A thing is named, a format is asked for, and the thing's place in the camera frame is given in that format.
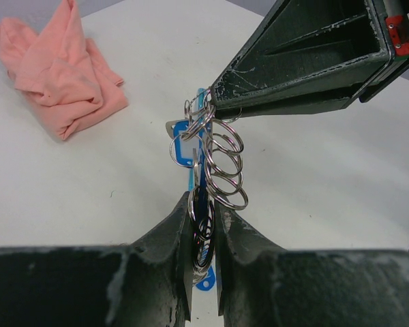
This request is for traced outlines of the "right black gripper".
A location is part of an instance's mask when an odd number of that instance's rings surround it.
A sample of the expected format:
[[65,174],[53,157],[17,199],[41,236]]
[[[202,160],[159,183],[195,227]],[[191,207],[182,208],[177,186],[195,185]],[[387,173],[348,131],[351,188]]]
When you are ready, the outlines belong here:
[[368,102],[409,70],[409,1],[276,1],[211,86],[215,104],[361,89]]

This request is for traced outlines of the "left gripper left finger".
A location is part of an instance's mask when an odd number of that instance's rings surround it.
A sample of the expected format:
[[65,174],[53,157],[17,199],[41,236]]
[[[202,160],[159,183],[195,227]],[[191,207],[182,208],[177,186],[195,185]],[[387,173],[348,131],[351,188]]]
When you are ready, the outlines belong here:
[[192,226],[183,195],[131,244],[0,248],[0,326],[184,326]]

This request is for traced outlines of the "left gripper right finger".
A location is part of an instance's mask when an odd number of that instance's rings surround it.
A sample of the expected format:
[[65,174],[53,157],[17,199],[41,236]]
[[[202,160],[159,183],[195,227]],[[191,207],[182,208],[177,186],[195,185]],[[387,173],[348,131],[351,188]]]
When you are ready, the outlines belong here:
[[226,326],[409,326],[409,252],[288,251],[215,205]]

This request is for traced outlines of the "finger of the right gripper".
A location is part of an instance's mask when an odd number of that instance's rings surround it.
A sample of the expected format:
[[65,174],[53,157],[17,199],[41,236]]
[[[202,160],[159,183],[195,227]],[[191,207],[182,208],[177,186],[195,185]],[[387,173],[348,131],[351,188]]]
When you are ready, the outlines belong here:
[[347,108],[356,98],[357,92],[363,86],[362,82],[349,84],[346,87],[317,91],[304,95],[272,99],[267,103],[242,102],[239,95],[234,95],[227,102],[221,99],[222,92],[219,82],[213,83],[213,105],[215,117],[231,119],[270,115],[309,115],[332,112]]

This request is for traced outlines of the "keyring holder with blue handle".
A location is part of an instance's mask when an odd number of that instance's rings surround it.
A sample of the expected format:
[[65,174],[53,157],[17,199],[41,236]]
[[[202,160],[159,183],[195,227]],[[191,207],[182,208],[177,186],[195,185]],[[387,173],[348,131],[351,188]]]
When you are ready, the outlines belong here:
[[187,211],[193,227],[193,284],[208,291],[215,284],[215,205],[240,211],[248,205],[243,189],[244,143],[231,126],[215,118],[210,89],[200,88],[184,103],[184,117],[166,123],[170,156],[189,171]]

